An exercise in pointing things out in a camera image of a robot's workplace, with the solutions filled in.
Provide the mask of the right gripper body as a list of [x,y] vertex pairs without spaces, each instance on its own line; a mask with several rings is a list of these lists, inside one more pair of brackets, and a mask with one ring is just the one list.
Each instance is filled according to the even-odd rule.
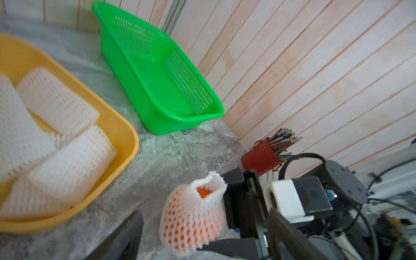
[[349,227],[346,214],[367,202],[367,188],[354,172],[327,160],[300,178],[260,184],[257,172],[234,169],[222,175],[226,221],[239,234],[256,234],[274,208],[303,234]]

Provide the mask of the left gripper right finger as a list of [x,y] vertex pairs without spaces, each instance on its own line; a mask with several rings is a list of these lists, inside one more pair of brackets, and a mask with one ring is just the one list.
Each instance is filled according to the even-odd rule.
[[326,260],[299,230],[288,222],[277,209],[270,209],[266,219],[266,240],[272,260]]

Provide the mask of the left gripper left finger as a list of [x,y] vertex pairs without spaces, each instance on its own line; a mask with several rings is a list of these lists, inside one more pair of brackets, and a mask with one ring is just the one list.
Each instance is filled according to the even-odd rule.
[[136,260],[143,227],[141,211],[134,211],[85,259]]

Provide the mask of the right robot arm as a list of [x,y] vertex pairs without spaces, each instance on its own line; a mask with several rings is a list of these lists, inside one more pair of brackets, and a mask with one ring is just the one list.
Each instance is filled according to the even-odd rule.
[[261,185],[254,169],[224,175],[226,222],[234,239],[203,246],[204,251],[243,260],[326,260],[311,243],[322,236],[357,259],[403,259],[409,244],[386,214],[372,223],[363,211],[379,204],[369,186],[349,168],[323,159],[304,176]]

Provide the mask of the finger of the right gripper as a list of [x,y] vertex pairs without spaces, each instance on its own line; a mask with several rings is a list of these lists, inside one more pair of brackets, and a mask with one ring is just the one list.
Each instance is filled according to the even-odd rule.
[[241,237],[262,237],[267,213],[257,172],[236,168],[222,177],[228,228],[238,229]]
[[263,250],[260,240],[256,238],[217,240],[204,245],[198,251],[211,251],[242,260],[267,260],[270,258],[268,249]]

